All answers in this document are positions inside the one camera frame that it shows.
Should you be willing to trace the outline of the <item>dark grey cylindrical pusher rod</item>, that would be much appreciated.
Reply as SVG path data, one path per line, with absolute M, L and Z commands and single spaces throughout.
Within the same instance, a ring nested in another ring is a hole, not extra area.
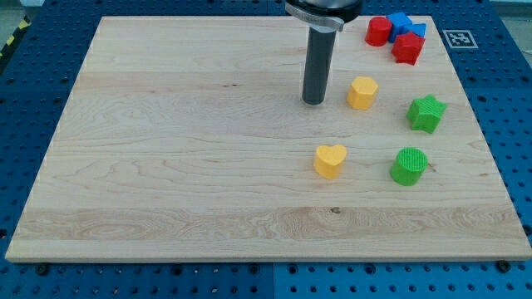
M 302 99 L 309 105 L 320 105 L 325 98 L 336 32 L 308 30 L 308 45 L 303 76 Z

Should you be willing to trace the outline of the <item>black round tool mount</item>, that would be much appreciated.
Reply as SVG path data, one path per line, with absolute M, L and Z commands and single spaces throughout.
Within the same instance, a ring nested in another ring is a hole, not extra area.
M 356 19 L 362 0 L 286 0 L 285 11 L 319 32 L 341 32 Z

